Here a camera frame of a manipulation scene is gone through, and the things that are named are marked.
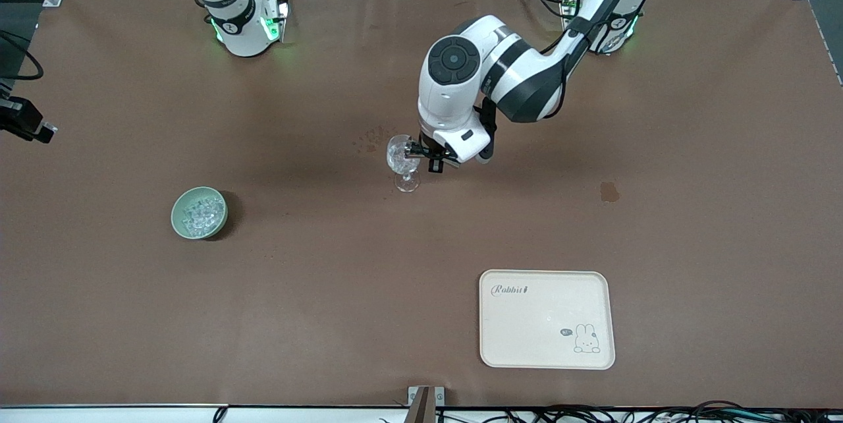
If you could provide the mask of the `pile of clear ice cubes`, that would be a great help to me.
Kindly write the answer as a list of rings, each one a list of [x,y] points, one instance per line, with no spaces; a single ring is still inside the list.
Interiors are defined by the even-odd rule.
[[[224,201],[215,196],[196,198],[183,210],[182,225],[186,236],[199,238],[210,236],[224,222],[226,206]]]

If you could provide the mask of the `clear wine glass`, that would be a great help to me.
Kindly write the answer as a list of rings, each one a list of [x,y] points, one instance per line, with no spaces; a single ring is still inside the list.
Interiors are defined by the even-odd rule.
[[[399,134],[389,140],[387,144],[387,164],[394,173],[394,185],[401,192],[413,192],[418,189],[420,176],[418,168],[420,159],[410,157],[412,138],[409,135]]]

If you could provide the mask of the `brown table cover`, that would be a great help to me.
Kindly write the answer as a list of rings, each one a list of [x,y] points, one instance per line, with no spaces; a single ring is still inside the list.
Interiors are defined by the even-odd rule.
[[[495,155],[425,176],[427,49],[527,0],[292,0],[295,41],[225,51],[194,0],[64,0],[14,90],[58,130],[0,136],[0,405],[843,408],[843,87],[812,7],[648,0],[554,119],[498,117]],[[228,221],[178,236],[198,186]],[[489,269],[596,271],[605,371],[479,355]]]

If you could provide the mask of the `green ceramic bowl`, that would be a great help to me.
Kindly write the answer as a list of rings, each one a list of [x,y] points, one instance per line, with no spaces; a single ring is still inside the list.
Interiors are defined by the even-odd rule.
[[[199,237],[199,238],[187,237],[186,231],[184,231],[184,226],[182,225],[183,210],[186,207],[186,205],[190,203],[190,201],[196,200],[196,198],[204,198],[204,197],[207,197],[207,196],[215,196],[215,197],[218,197],[218,198],[220,198],[221,200],[224,201],[224,204],[226,206],[226,212],[225,212],[225,215],[224,215],[224,222],[220,226],[220,228],[218,228],[214,232],[211,232],[210,236]],[[175,201],[175,203],[172,207],[172,210],[171,210],[171,226],[172,226],[173,230],[175,231],[175,233],[180,237],[186,238],[188,240],[205,240],[207,238],[211,238],[211,237],[215,236],[217,233],[222,231],[223,226],[228,221],[228,212],[229,212],[228,204],[227,204],[225,198],[223,197],[223,195],[219,191],[217,191],[214,188],[209,188],[208,186],[198,186],[197,188],[192,188],[190,190],[187,190],[186,192],[184,192],[184,194],[182,194],[180,196],[180,198],[178,198],[177,201]]]

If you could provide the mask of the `beige rabbit print tray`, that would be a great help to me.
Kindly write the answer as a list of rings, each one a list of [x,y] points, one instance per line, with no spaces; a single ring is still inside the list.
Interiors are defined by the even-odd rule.
[[[577,371],[614,365],[609,285],[600,273],[489,269],[478,295],[485,365]]]

